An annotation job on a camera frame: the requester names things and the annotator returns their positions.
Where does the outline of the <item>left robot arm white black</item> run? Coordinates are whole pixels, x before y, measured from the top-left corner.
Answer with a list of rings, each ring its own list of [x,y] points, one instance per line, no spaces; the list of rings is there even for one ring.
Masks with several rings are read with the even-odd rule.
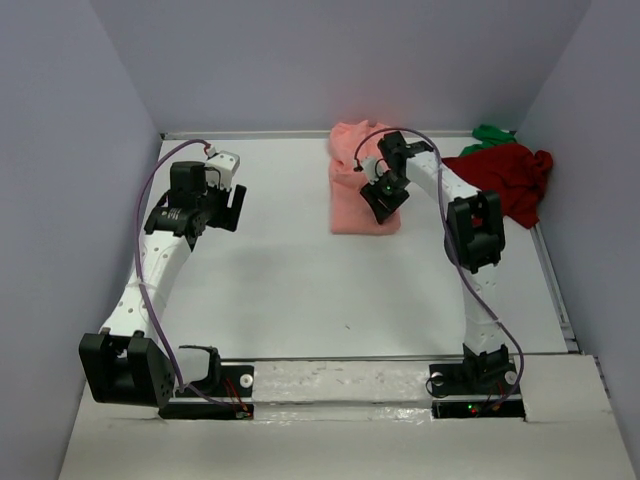
[[[168,351],[157,328],[177,276],[209,228],[236,230],[246,188],[233,182],[240,158],[222,151],[206,161],[177,161],[169,188],[150,210],[131,276],[97,333],[86,333],[79,356],[95,401],[165,407],[178,388],[212,394],[223,373],[214,347]]]

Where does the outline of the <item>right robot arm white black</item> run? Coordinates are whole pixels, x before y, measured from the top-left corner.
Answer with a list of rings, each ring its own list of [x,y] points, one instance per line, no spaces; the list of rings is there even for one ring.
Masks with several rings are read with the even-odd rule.
[[[378,224],[384,224],[408,199],[415,184],[438,206],[444,249],[462,284],[465,332],[459,362],[433,364],[426,381],[435,399],[483,396],[501,401],[514,394],[519,376],[510,358],[513,336],[490,307],[495,298],[496,267],[506,246],[501,199],[463,180],[449,167],[425,135],[408,142],[407,129],[372,132],[379,153],[354,158],[364,173],[360,194]]]

